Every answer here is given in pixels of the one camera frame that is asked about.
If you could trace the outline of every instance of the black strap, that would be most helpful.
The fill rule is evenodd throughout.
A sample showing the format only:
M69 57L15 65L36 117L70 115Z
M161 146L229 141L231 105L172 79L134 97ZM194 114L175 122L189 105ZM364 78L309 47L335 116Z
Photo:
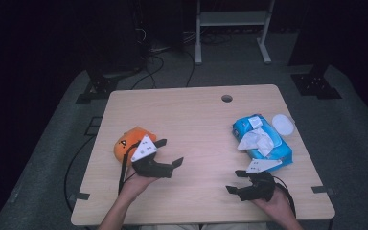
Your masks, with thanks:
M131 145L129 147L129 149L127 149L127 151L124 155L124 160L122 161L122 168L121 168L121 177L119 178L119 191L118 191L118 194L122 191L122 188L124 188L125 173L127 172L127 158L129 156L129 153L133 148L138 147L139 144L140 144L140 141L137 142L136 144Z
M284 187L282 184L280 183L276 183L276 186L281 189L287 196L288 198L288 203L289 206L291 207L292 213L294 213L294 216L297 217L297 214L295 213L295 205L294 205L294 199L292 199L291 194L289 193L288 189L286 187Z

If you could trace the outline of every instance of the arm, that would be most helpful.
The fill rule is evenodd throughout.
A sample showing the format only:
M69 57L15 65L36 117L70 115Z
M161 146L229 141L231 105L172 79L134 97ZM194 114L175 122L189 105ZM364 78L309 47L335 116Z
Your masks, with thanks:
M158 178L144 177L136 174L136 171L129 167L126 174L126 182L118 198L106 214L98 229L121 229L127 214L127 209L136 197L144 192L148 185Z
M265 213L267 213L276 223L287 230L303 230L303 227L295 218L289 207L286 195L279 188L274 189L273 198L270 201L265 199L254 199L252 203L256 204Z

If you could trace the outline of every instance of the gray floor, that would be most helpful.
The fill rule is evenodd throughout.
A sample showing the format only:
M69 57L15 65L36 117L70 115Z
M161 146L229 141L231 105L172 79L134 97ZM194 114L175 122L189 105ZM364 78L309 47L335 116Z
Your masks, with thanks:
M311 67L287 67L297 33L268 34L270 65L263 62L256 36L233 35L231 40L218 46L203 46L203 64L195 66L189 87L276 84L324 185L334 191L331 196L336 210L333 229L368 229L367 107L349 79L332 66L325 77L342 99L300 96L290 75L306 73ZM194 45L187 46L186 50L194 56ZM185 87L193 69L190 55L168 52L157 56L163 59L164 66L153 74L155 86ZM156 70L160 64L160 59L149 58L149 71ZM146 74L143 71L121 80L117 90L130 89ZM82 72L65 93L1 211L0 229L79 229L70 222L71 212L65 197L72 207L94 145L95 137L85 131L92 118L103 116L106 106L106 100L76 103L88 82L87 74ZM153 87L153 81L147 78L135 89ZM94 119L94 125L100 121ZM93 126L89 133L95 132ZM302 224L306 229L328 228L325 220ZM269 226L278 229L275 224Z

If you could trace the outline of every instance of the white round object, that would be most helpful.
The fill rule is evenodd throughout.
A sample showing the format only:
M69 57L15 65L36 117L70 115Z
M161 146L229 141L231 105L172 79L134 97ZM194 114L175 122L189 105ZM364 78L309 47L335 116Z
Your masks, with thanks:
M277 114L274 116L271 123L280 135L288 136L294 131L294 124L288 116L284 114Z

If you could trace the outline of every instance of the orange object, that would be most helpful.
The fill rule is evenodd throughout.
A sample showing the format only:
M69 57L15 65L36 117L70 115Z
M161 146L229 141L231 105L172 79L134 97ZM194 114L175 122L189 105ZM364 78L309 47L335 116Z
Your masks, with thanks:
M156 135L152 134L151 132L136 126L133 129L126 132L121 138L119 138L118 142L115 144L115 147L113 149L113 153L116 156L116 159L118 159L119 162L123 163L124 156L129 150L129 148L142 141L143 137L145 135L148 135L152 142L156 141ZM127 165L131 165L131 157L133 153L136 151L136 147L132 148L129 152L128 158L127 158Z

